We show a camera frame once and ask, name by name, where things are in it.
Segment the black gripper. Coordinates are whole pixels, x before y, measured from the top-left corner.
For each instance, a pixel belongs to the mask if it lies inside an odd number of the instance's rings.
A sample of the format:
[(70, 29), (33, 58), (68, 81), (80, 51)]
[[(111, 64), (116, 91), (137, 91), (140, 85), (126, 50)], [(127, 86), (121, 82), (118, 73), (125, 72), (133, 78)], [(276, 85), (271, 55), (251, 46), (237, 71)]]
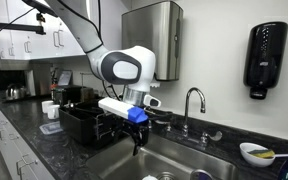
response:
[(138, 148), (142, 145), (145, 146), (149, 139), (149, 121), (145, 120), (135, 123), (129, 120), (123, 122), (123, 130), (131, 135), (134, 141), (133, 155), (138, 153)]

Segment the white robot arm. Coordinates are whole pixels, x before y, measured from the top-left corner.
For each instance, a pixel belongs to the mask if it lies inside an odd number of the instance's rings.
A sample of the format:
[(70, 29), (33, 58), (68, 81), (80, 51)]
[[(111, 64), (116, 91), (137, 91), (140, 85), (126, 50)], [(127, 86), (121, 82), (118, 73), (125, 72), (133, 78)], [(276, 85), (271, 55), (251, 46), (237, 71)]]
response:
[(116, 133), (125, 132), (132, 137), (133, 155), (136, 155), (138, 149), (147, 144), (149, 137), (148, 116), (144, 107), (161, 105), (160, 100), (149, 94), (154, 78), (155, 54), (142, 46), (108, 50), (98, 28), (82, 7), (85, 0), (45, 1), (65, 23), (87, 55), (93, 75), (111, 84), (126, 87), (122, 101), (106, 97), (98, 101), (98, 106), (123, 119)]

